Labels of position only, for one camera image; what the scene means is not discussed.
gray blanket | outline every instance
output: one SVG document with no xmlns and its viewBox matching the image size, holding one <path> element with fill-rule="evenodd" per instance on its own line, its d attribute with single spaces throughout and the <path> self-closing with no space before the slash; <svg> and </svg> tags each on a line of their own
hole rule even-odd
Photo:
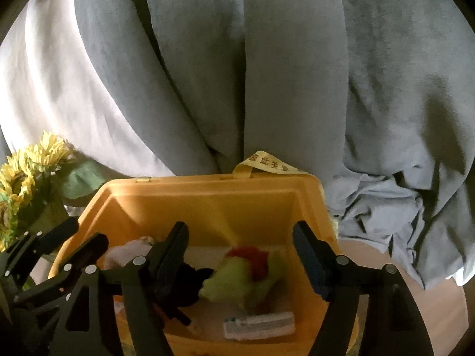
<svg viewBox="0 0 475 356">
<path fill-rule="evenodd" d="M 256 150 L 422 286 L 475 263 L 475 35 L 452 0 L 75 0 L 91 62 L 176 174 Z"/>
<path fill-rule="evenodd" d="M 10 155 L 10 149 L 7 145 L 7 141 L 3 136 L 3 132 L 0 129 L 0 165 L 6 163 L 6 157 Z"/>
</svg>

green leaf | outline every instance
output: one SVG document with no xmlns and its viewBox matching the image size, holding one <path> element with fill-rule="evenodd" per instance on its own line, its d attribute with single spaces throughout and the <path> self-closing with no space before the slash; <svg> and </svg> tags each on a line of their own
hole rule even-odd
<svg viewBox="0 0 475 356">
<path fill-rule="evenodd" d="M 87 196 L 108 181 L 101 165 L 93 160 L 64 164 L 56 176 L 63 197 L 69 199 Z"/>
<path fill-rule="evenodd" d="M 9 200 L 10 200 L 10 197 L 8 196 L 7 193 L 0 193 L 0 201 L 8 202 Z"/>
</svg>

orange plastic box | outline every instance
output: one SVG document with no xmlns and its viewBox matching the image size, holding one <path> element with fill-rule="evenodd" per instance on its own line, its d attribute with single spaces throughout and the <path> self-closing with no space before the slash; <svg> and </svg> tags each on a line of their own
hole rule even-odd
<svg viewBox="0 0 475 356">
<path fill-rule="evenodd" d="M 340 253 L 320 182 L 307 175 L 253 173 L 197 177 L 137 178 L 104 185 L 79 219 L 79 232 L 61 248 L 50 275 L 84 240 L 96 232 L 109 247 L 141 236 L 163 240 L 176 221 L 189 227 L 190 246 L 284 245 L 286 284 L 295 334 L 253 342 L 199 340 L 187 331 L 167 331 L 175 355 L 307 355 L 327 310 L 315 295 L 292 245 L 291 232 L 306 220 L 320 240 Z M 357 327 L 350 345 L 355 343 Z"/>
</svg>

white bed sheet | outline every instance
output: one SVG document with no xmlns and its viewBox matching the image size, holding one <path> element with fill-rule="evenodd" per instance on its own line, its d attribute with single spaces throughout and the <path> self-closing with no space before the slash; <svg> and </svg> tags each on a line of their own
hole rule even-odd
<svg viewBox="0 0 475 356">
<path fill-rule="evenodd" d="M 135 134 L 81 40 L 74 0 L 30 0 L 0 46 L 0 127 L 11 151 L 59 134 L 122 174 L 172 176 Z"/>
</svg>

artificial sunflower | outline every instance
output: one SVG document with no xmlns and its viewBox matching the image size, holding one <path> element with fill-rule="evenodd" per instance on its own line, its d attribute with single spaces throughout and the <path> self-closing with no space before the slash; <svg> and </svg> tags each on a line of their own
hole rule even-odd
<svg viewBox="0 0 475 356">
<path fill-rule="evenodd" d="M 39 144 L 7 157 L 8 162 L 0 167 L 0 250 L 25 230 L 41 225 L 43 215 L 50 216 L 47 225 L 51 228 L 61 223 L 56 219 L 66 214 L 62 197 L 84 197 L 105 182 L 96 162 L 75 153 L 66 140 L 44 131 Z M 48 205 L 58 207 L 45 213 Z"/>
</svg>

